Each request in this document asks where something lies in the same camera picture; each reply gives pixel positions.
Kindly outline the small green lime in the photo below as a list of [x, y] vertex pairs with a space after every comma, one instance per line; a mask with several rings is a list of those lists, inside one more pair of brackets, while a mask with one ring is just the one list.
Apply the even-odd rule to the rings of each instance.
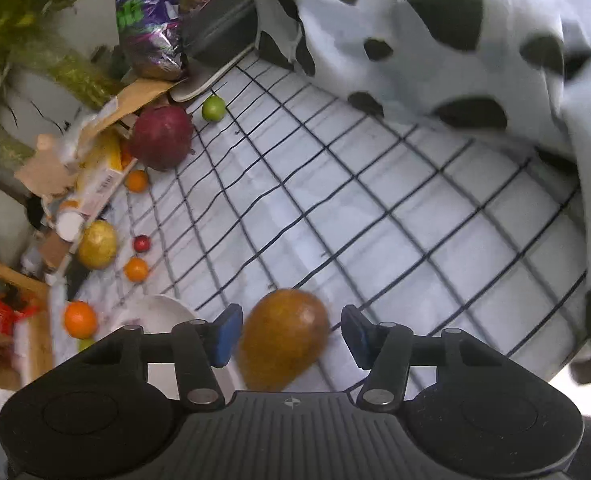
[[201, 114], [206, 122], [219, 122], [226, 115], [226, 103], [216, 94], [212, 94], [202, 104]]

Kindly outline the black zip case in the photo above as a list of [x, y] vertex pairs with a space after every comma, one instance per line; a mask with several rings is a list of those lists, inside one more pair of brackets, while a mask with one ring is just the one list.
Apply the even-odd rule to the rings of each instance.
[[209, 0], [182, 15], [182, 40], [189, 61], [221, 68], [256, 41], [253, 0]]

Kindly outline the dark red cabbage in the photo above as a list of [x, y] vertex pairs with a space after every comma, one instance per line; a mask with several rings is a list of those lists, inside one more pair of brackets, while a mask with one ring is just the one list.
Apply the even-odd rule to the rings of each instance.
[[189, 155], [194, 131], [192, 116], [183, 107], [148, 107], [135, 122], [128, 151], [153, 170], [172, 170]]

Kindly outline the white round jar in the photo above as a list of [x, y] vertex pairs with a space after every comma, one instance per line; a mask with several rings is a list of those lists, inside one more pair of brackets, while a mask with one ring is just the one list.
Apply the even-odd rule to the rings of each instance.
[[75, 210], [64, 210], [56, 219], [56, 232], [58, 236], [68, 243], [73, 243], [79, 236], [85, 224], [85, 218]]

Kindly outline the white floral plate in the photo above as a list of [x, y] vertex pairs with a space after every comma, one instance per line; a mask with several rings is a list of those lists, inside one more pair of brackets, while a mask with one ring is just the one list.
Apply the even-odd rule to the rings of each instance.
[[[194, 318], [197, 315], [180, 300], [163, 295], [145, 296], [128, 300], [123, 307], [108, 314], [98, 337], [105, 337], [125, 325], [140, 325], [146, 334], [169, 333], [175, 325]], [[172, 364], [149, 364], [148, 382], [168, 398], [180, 398]]]

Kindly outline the wooden chair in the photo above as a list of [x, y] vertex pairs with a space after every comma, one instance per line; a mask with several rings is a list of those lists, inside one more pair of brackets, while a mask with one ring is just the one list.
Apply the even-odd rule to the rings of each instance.
[[0, 334], [0, 389], [16, 391], [54, 367], [50, 330], [49, 286], [0, 263], [0, 280], [28, 302], [20, 311], [0, 314], [10, 334]]

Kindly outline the yellow round melon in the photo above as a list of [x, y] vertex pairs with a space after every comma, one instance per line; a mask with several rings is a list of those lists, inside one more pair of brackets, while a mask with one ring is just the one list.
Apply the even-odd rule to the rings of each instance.
[[90, 270], [102, 270], [116, 258], [118, 236], [116, 230], [105, 220], [96, 220], [85, 229], [76, 257]]

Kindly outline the brown mango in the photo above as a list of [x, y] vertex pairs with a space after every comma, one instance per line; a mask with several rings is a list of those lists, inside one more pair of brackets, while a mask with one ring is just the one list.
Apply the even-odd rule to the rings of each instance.
[[245, 320], [237, 365], [250, 390], [279, 392], [310, 368], [327, 346], [325, 305], [310, 292], [276, 289]]

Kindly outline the large orange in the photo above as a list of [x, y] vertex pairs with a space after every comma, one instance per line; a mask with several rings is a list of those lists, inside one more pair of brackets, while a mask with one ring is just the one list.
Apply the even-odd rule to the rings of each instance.
[[92, 338], [98, 328], [95, 310], [84, 301], [72, 301], [64, 310], [64, 329], [76, 339]]

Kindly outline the small red fruit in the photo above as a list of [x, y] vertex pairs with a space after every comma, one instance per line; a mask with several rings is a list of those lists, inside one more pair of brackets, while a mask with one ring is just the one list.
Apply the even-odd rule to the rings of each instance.
[[147, 235], [137, 235], [133, 238], [133, 249], [137, 254], [144, 254], [149, 252], [151, 247], [151, 240]]

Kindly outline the white tray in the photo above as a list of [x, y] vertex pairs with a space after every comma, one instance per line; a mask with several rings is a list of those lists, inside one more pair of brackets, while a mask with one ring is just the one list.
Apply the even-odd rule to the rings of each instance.
[[241, 58], [244, 58], [253, 50], [253, 44], [248, 44], [239, 52], [227, 56], [222, 62], [201, 62], [197, 60], [190, 60], [188, 62], [187, 76], [178, 81], [174, 86], [166, 92], [170, 102], [173, 103], [188, 103], [197, 96], [207, 91], [212, 84], [219, 81], [234, 65], [236, 65]]

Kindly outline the small orange kumquat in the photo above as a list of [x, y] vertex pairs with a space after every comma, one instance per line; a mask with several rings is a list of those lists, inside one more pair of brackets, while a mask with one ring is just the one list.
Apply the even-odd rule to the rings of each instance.
[[123, 266], [125, 278], [132, 283], [143, 283], [149, 275], [148, 263], [143, 258], [132, 257]]

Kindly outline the checked white tablecloth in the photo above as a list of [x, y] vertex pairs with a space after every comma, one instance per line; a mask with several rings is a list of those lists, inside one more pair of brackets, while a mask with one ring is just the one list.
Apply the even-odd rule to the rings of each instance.
[[[102, 323], [126, 301], [180, 300], [201, 318], [279, 288], [347, 304], [420, 335], [461, 328], [552, 378], [584, 340], [579, 185], [530, 154], [367, 116], [245, 56], [213, 87], [181, 166], [118, 188], [107, 269], [69, 274]], [[147, 235], [149, 252], [133, 238]], [[143, 258], [143, 283], [123, 266]]]

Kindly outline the small orange tangerine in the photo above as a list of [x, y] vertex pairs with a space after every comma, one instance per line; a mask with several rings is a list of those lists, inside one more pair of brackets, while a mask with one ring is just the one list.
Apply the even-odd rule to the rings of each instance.
[[124, 185], [131, 193], [143, 193], [149, 186], [148, 174], [145, 170], [134, 169], [125, 177]]

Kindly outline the green plum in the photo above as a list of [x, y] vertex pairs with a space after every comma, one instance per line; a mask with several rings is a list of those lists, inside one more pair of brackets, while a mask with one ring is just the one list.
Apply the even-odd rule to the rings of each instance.
[[90, 348], [95, 343], [93, 338], [79, 339], [78, 340], [78, 351], [83, 352]]

